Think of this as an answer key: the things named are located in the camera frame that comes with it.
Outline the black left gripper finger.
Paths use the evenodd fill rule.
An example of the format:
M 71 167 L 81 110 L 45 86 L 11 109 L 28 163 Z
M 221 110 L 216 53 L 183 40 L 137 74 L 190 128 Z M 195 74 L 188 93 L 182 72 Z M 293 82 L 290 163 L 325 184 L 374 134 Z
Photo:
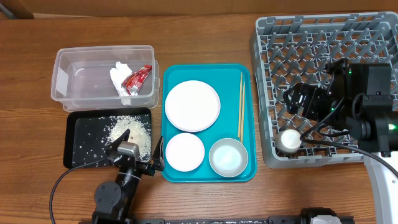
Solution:
M 120 137 L 118 137 L 115 141 L 113 141 L 108 148 L 105 150 L 106 154 L 111 154 L 112 151 L 117 151 L 119 145 L 123 142 L 123 141 L 128 141 L 129 139 L 129 134 L 130 134 L 130 129 L 125 130 L 125 132 L 122 133 L 122 135 L 120 135 Z
M 164 137 L 161 136 L 152 154 L 152 165 L 157 171 L 164 170 Z

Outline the pink bowl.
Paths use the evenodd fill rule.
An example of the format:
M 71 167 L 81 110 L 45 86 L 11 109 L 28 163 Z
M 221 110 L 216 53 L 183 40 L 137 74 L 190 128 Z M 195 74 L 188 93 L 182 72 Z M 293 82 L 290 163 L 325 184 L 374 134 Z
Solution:
M 167 143 L 165 153 L 167 162 L 173 169 L 190 172 L 203 162 L 205 147 L 196 135 L 180 133 Z

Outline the pile of rice grains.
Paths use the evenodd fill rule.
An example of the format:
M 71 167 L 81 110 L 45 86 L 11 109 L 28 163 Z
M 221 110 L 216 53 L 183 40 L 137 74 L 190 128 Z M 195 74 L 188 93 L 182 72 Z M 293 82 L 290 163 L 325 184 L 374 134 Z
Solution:
M 152 139 L 148 114 L 102 116 L 80 118 L 76 121 L 72 166 L 105 158 L 108 146 L 127 129 L 130 129 L 128 141 L 139 146 L 140 160 L 149 161 Z

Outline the white cup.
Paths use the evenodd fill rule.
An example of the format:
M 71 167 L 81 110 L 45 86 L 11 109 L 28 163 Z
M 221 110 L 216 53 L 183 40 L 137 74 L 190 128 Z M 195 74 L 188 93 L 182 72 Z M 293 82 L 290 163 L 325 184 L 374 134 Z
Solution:
M 276 136 L 274 140 L 275 147 L 283 154 L 294 154 L 302 144 L 300 136 L 301 134 L 298 131 L 286 129 Z

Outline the wooden chopstick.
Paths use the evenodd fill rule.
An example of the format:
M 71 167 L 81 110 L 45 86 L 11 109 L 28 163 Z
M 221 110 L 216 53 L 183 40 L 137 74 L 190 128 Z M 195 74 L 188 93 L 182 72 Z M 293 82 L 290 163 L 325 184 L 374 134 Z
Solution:
M 240 142 L 243 144 L 243 135 L 244 135 L 244 110 L 245 110 L 245 83 L 243 83 L 243 92 L 242 92 L 242 107 L 241 107 L 241 132 L 240 132 Z
M 238 138 L 241 136 L 241 120 L 242 120 L 242 100 L 243 98 L 243 73 L 240 76 L 239 84 L 239 113 L 238 113 Z

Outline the pink round plate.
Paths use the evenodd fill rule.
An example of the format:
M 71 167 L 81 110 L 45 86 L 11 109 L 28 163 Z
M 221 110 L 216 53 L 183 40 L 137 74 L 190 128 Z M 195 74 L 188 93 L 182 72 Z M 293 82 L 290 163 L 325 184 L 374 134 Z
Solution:
M 195 133 L 209 128 L 218 119 L 221 100 L 209 84 L 188 80 L 173 87 L 165 99 L 165 114 L 181 131 Z

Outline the red snack wrapper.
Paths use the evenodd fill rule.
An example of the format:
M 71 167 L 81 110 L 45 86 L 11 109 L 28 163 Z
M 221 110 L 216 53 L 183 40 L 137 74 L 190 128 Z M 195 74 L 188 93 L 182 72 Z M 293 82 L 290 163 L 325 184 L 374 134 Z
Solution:
M 148 74 L 152 71 L 152 65 L 144 65 L 138 71 L 132 72 L 121 84 L 129 95 L 135 95 L 143 85 Z

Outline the grey bowl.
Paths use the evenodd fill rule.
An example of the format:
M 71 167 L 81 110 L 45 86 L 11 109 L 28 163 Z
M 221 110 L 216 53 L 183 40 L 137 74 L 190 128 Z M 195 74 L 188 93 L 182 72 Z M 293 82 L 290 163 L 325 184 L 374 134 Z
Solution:
M 237 177 L 244 172 L 248 162 L 248 151 L 236 139 L 220 139 L 212 145 L 209 151 L 210 166 L 222 177 Z

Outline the white tissue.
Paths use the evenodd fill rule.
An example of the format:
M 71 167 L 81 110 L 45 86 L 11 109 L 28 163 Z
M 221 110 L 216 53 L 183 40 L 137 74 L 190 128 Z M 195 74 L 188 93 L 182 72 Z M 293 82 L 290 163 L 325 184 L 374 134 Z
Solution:
M 132 73 L 127 64 L 116 62 L 115 68 L 110 70 L 112 83 L 119 96 L 130 96 L 130 94 L 122 87 L 123 81 Z

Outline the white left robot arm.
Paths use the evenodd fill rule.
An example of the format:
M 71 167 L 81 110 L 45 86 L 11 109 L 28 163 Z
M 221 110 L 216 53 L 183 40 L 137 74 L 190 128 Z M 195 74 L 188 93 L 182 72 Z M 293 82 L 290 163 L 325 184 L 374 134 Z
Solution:
M 128 141 L 126 130 L 106 150 L 108 164 L 119 172 L 114 181 L 101 183 L 95 190 L 92 223 L 134 223 L 129 211 L 143 175 L 153 176 L 164 170 L 164 139 L 160 138 L 149 162 L 142 162 L 139 146 Z

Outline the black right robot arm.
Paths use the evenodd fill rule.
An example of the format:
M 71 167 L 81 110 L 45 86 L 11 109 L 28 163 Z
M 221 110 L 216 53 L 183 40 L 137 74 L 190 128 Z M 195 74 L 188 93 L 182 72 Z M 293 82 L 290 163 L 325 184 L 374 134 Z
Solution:
M 397 223 L 397 111 L 391 95 L 392 68 L 388 63 L 351 63 L 346 58 L 325 65 L 331 75 L 327 88 L 297 83 L 284 92 L 290 114 L 300 113 L 317 124 L 300 140 L 342 148 L 342 144 L 308 139 L 326 126 L 337 135 L 350 135 L 364 156 L 373 189 L 376 221 Z

